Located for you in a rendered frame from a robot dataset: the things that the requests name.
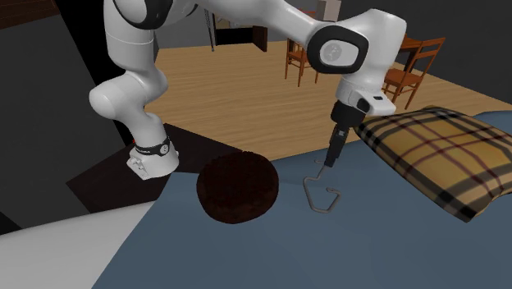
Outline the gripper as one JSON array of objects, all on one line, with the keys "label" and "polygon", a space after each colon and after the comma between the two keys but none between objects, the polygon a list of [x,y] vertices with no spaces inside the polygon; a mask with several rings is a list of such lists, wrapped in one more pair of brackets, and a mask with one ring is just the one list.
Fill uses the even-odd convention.
[{"label": "gripper", "polygon": [[345,145],[350,128],[359,126],[365,117],[366,114],[359,111],[357,108],[344,104],[341,101],[335,102],[331,111],[331,119],[336,125],[329,141],[329,147],[324,161],[325,166],[334,166]]}]

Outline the brown wooden chair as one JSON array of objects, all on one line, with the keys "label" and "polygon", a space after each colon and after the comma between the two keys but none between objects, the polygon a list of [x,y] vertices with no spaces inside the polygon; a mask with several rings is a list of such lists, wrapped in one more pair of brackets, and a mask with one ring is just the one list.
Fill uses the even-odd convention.
[{"label": "brown wooden chair", "polygon": [[307,58],[307,53],[305,49],[295,41],[291,39],[286,40],[286,68],[285,68],[285,78],[288,76],[289,66],[294,66],[299,68],[299,76],[297,86],[300,87],[301,79],[304,74],[304,70],[306,68],[311,68],[308,66],[309,60]]},{"label": "brown wooden chair", "polygon": [[[391,68],[388,70],[382,91],[384,93],[392,94],[391,101],[393,103],[396,102],[401,94],[411,92],[407,104],[405,105],[405,109],[409,108],[419,86],[422,84],[425,75],[430,69],[445,40],[445,38],[422,40],[422,45],[416,51],[409,52],[409,58],[402,70],[397,68]],[[414,74],[414,65],[417,61],[423,59],[428,59],[426,68],[420,75]]]}]

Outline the dark brown round cushion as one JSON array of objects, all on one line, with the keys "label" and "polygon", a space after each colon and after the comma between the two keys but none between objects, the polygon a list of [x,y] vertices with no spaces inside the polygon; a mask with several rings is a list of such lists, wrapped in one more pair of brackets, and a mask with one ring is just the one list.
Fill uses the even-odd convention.
[{"label": "dark brown round cushion", "polygon": [[279,178],[267,158],[242,151],[206,164],[196,181],[196,191],[210,218],[237,224],[264,215],[274,205]]}]

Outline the tan plaid pillow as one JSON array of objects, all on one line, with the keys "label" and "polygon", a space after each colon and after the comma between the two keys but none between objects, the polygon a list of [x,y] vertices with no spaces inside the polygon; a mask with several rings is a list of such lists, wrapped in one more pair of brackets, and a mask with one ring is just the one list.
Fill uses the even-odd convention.
[{"label": "tan plaid pillow", "polygon": [[512,195],[512,135],[448,108],[370,117],[358,137],[447,213],[470,222]]}]

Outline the blue bed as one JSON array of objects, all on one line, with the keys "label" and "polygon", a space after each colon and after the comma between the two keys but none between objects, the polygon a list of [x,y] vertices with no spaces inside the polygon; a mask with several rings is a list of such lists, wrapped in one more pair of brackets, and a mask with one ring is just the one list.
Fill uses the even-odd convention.
[{"label": "blue bed", "polygon": [[275,162],[276,203],[238,225],[202,209],[196,176],[154,202],[0,236],[0,289],[512,289],[512,195],[471,222],[437,207],[363,142],[311,190],[322,151]]}]

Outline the dark wooden desk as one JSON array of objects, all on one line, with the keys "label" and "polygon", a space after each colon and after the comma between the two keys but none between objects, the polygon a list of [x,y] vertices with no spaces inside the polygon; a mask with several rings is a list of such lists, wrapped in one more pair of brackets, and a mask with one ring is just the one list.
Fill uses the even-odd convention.
[{"label": "dark wooden desk", "polygon": [[261,51],[267,51],[267,28],[253,25],[250,27],[218,29],[216,16],[204,10],[211,50],[218,45],[252,43]]}]

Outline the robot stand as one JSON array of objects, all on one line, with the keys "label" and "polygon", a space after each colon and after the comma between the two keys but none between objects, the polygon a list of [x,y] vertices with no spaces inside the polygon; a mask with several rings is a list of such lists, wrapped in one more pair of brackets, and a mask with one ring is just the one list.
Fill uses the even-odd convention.
[{"label": "robot stand", "polygon": [[[209,161],[238,151],[167,123],[164,127],[179,152],[178,172],[199,173]],[[144,181],[126,165],[133,148],[126,146],[66,183],[90,213],[155,201],[162,193],[167,176]]]}]

